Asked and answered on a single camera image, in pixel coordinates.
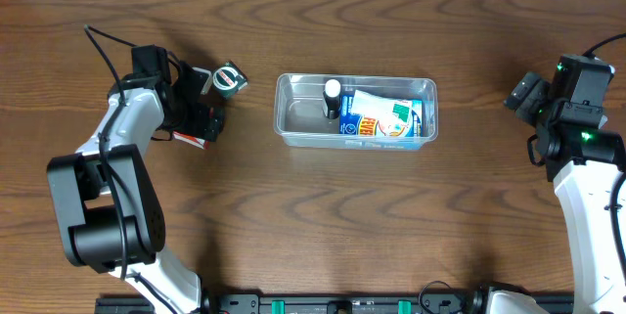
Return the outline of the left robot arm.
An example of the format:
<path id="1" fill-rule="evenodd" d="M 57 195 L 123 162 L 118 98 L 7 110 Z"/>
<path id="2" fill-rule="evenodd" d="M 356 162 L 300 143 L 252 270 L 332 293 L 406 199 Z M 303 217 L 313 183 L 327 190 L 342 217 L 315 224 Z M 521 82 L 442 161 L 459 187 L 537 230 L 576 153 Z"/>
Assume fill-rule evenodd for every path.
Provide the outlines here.
<path id="1" fill-rule="evenodd" d="M 156 45 L 131 50 L 94 134 L 46 169 L 67 260 L 128 283 L 157 313 L 207 313 L 200 275 L 165 244 L 165 221 L 144 162 L 159 130 L 213 141 L 224 112 L 201 102 L 211 73 Z"/>

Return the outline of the black bottle white cap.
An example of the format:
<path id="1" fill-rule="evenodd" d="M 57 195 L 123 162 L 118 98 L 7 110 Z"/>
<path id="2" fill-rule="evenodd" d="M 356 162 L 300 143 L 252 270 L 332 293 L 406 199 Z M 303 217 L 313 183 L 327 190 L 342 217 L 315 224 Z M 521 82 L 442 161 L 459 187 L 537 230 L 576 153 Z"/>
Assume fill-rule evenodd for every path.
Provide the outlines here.
<path id="1" fill-rule="evenodd" d="M 328 119 L 337 119 L 341 106 L 341 84 L 336 79 L 329 79 L 323 90 L 323 114 Z"/>

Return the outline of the white green medicine box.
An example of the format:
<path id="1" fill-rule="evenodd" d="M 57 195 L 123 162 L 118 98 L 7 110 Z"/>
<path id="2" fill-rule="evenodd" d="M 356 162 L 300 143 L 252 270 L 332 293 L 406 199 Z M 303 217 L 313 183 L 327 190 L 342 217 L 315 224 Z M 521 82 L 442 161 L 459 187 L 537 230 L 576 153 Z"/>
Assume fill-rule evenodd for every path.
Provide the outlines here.
<path id="1" fill-rule="evenodd" d="M 353 96 L 350 112 L 389 124 L 407 125 L 412 108 L 412 101 L 389 99 L 357 90 Z"/>

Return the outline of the green Zam-Buk box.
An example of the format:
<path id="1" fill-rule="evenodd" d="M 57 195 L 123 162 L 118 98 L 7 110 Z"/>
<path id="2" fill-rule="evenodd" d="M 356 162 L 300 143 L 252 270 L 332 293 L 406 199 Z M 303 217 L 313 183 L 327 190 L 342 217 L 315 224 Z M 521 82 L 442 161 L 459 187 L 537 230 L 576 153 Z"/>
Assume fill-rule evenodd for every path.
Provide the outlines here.
<path id="1" fill-rule="evenodd" d="M 212 86 L 225 100 L 229 100 L 236 95 L 247 84 L 247 77 L 233 62 L 225 63 L 212 75 Z"/>

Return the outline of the blue Kool Fever box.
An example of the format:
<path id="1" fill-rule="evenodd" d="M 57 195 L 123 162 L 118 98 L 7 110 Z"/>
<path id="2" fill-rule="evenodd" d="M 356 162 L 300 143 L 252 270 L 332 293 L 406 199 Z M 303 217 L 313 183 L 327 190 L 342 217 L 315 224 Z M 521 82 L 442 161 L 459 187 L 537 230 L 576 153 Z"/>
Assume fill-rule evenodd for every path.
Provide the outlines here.
<path id="1" fill-rule="evenodd" d="M 422 136 L 422 102 L 412 101 L 409 111 L 409 123 L 406 126 L 394 125 L 384 127 L 380 120 L 351 113 L 353 95 L 341 96 L 341 112 L 338 133 L 344 135 L 381 136 L 381 137 L 421 137 Z"/>

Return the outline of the red Panadol box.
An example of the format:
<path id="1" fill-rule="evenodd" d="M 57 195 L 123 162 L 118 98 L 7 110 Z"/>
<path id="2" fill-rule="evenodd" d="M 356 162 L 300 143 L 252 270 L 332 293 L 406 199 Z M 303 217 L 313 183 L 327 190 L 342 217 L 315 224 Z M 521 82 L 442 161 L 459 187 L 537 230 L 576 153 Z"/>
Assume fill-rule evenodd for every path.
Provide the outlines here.
<path id="1" fill-rule="evenodd" d="M 209 142 L 202 139 L 202 138 L 198 138 L 195 136 L 190 136 L 190 135 L 186 135 L 186 134 L 182 134 L 179 132 L 174 131 L 173 132 L 173 138 L 179 141 L 182 141 L 184 143 L 190 144 L 194 147 L 200 148 L 205 150 L 206 147 L 208 146 Z"/>

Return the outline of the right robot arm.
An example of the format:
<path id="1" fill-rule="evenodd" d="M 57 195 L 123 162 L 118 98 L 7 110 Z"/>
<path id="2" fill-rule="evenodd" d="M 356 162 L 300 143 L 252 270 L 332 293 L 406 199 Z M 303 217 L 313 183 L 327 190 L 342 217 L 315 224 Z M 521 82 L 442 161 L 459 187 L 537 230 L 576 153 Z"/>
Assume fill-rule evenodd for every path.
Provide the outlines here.
<path id="1" fill-rule="evenodd" d="M 546 170 L 568 236 L 574 313 L 625 310 L 625 143 L 605 131 L 614 67 L 591 51 L 560 57 L 552 81 L 527 73 L 505 106 L 531 125 L 530 162 Z"/>

